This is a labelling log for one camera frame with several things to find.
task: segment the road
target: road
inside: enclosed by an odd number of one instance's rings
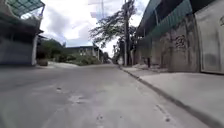
[[[101,65],[3,70],[0,128],[207,126],[116,66]]]

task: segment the curb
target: curb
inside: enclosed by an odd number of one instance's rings
[[[178,107],[184,109],[185,111],[187,111],[192,116],[194,116],[197,119],[199,119],[201,122],[203,122],[207,126],[209,126],[211,128],[224,128],[224,125],[220,121],[214,119],[213,117],[209,116],[208,114],[205,114],[205,113],[203,113],[203,112],[201,112],[201,111],[199,111],[197,109],[194,109],[194,108],[184,104],[182,101],[172,97],[171,95],[167,94],[165,91],[163,91],[163,90],[153,86],[152,84],[146,82],[145,80],[141,79],[140,77],[135,76],[132,73],[122,69],[122,67],[119,67],[119,69],[124,71],[124,72],[126,72],[126,73],[128,73],[131,77],[135,78],[136,80],[138,80],[142,84],[148,86],[149,88],[154,90],[157,94],[163,96],[165,99],[167,99],[170,102],[174,103]]]

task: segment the graffiti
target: graffiti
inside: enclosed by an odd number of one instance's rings
[[[184,35],[177,36],[174,40],[174,48],[177,48],[179,50],[185,50],[186,49],[186,37]]]

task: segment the sky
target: sky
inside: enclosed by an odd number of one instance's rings
[[[98,20],[103,18],[102,0],[42,0],[46,4],[42,34],[61,43],[66,42],[67,47],[92,45],[89,30],[96,27]],[[130,23],[138,26],[145,7],[149,0],[136,0],[137,13],[132,16]],[[112,15],[121,9],[124,0],[104,0],[104,16]],[[113,55],[113,45],[117,40],[108,42],[104,52]]]

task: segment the building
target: building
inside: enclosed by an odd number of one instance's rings
[[[0,65],[35,65],[40,19],[22,18],[42,7],[40,0],[0,0]]]
[[[196,17],[217,1],[223,0],[150,0],[136,31],[135,59],[150,58],[151,65],[174,72],[203,71],[203,32]]]
[[[81,56],[94,56],[102,62],[103,51],[97,46],[79,46],[66,48],[68,54],[79,54]]]

